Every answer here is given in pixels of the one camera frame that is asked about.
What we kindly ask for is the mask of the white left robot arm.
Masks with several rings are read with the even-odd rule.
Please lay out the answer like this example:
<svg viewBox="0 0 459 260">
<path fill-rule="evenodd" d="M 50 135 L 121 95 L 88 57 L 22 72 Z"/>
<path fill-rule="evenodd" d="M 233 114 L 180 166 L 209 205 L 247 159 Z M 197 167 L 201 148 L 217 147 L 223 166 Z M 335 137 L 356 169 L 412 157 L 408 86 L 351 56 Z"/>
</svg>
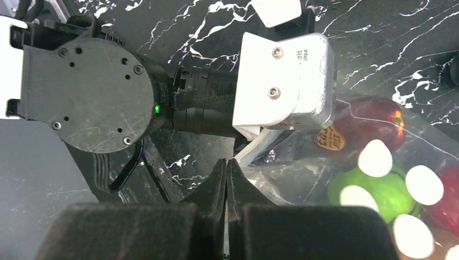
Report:
<svg viewBox="0 0 459 260">
<path fill-rule="evenodd" d="M 43 6 L 20 1 L 1 17 L 1 119 L 43 122 L 93 154 L 141 148 L 160 128 L 241 138 L 236 73 L 141 57 L 90 13 L 35 24 Z"/>
</svg>

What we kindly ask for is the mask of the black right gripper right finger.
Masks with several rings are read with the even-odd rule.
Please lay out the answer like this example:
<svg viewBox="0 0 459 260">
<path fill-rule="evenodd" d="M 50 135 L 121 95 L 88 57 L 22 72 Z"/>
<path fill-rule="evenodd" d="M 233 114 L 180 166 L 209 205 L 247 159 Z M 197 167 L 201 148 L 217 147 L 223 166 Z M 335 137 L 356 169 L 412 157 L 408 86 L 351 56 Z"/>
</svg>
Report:
<svg viewBox="0 0 459 260">
<path fill-rule="evenodd" d="M 278 206 L 226 170 L 230 259 L 397 259 L 382 218 L 361 206 Z"/>
</svg>

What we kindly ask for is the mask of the clear zip top bag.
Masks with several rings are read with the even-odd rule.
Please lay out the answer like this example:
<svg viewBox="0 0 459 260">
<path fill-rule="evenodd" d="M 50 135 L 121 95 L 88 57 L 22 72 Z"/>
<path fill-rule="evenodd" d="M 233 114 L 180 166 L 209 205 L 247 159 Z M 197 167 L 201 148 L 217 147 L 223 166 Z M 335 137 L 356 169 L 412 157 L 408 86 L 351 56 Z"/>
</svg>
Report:
<svg viewBox="0 0 459 260">
<path fill-rule="evenodd" d="M 265 130 L 236 156 L 280 205 L 376 211 L 399 259 L 458 259 L 458 140 L 398 103 L 343 95 L 319 130 Z"/>
</svg>

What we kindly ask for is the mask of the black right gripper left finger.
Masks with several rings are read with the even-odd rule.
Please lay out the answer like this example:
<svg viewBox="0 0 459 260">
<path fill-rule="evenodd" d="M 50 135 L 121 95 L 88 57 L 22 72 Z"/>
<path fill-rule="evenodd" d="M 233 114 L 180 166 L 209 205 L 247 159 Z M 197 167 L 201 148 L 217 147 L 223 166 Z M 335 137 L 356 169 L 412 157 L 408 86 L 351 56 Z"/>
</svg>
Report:
<svg viewBox="0 0 459 260">
<path fill-rule="evenodd" d="M 177 203 L 72 204 L 36 259 L 223 259 L 227 161 Z"/>
</svg>

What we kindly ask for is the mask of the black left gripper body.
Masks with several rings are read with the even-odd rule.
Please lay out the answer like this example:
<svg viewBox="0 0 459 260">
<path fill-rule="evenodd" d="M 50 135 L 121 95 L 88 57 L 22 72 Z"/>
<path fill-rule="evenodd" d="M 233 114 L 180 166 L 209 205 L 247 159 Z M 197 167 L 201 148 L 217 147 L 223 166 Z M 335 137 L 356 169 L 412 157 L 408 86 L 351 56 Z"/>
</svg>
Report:
<svg viewBox="0 0 459 260">
<path fill-rule="evenodd" d="M 240 138 L 232 126 L 238 74 L 179 66 L 158 75 L 158 116 L 163 128 Z"/>
</svg>

